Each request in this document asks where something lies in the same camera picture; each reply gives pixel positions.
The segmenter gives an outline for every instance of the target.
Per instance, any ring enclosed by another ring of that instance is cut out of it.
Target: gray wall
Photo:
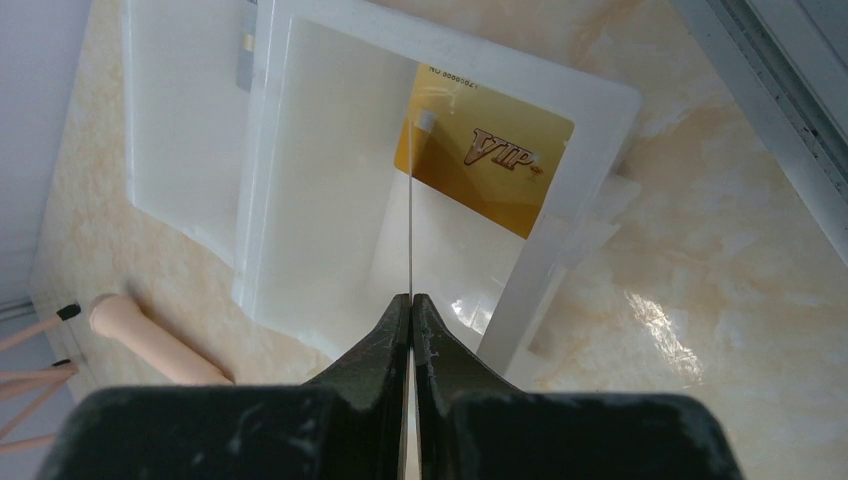
[[[34,315],[0,322],[0,338],[22,330],[37,319]],[[0,370],[39,370],[56,361],[47,337],[39,334],[17,347],[0,353]],[[34,392],[0,402],[0,425],[5,425],[26,408],[46,387]],[[58,430],[74,406],[71,392],[62,386],[47,402],[32,413],[22,424],[12,430],[2,443],[47,435]],[[26,480],[35,476],[49,447],[34,448],[19,453],[0,456],[0,479]]]
[[[0,0],[0,303],[26,296],[90,4]]]

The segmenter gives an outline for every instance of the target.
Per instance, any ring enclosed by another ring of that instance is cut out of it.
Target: marble floor
[[[249,321],[232,270],[126,198],[120,0],[94,0],[31,293],[42,316],[104,292],[237,383],[302,382],[329,359]],[[641,194],[569,272],[531,351],[545,391],[691,395],[752,479],[848,478],[848,268],[667,0],[381,0],[637,88],[620,174]],[[94,389],[166,380],[84,319],[52,332]]]

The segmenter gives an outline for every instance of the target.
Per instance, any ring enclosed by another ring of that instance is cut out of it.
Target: black tip
[[[56,312],[56,315],[59,315],[59,318],[61,318],[62,321],[65,321],[69,318],[76,317],[80,314],[80,312],[82,312],[82,309],[79,308],[79,303],[72,303],[67,307],[60,308],[59,311]]]

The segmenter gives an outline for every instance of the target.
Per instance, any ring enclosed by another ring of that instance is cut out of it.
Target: gold vip card
[[[427,65],[395,167],[527,238],[574,131],[571,120]]]

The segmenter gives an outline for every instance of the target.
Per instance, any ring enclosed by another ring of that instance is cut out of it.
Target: marble tabletop
[[[302,382],[329,359],[245,318],[229,267],[127,201],[120,3],[92,3],[32,274],[36,308],[129,293],[237,383]],[[848,268],[669,1],[378,3],[643,95],[619,172],[642,192],[554,298],[531,345],[545,362],[536,387],[692,395],[749,478],[848,478]],[[83,364],[77,399],[167,383],[85,318],[49,337]]]

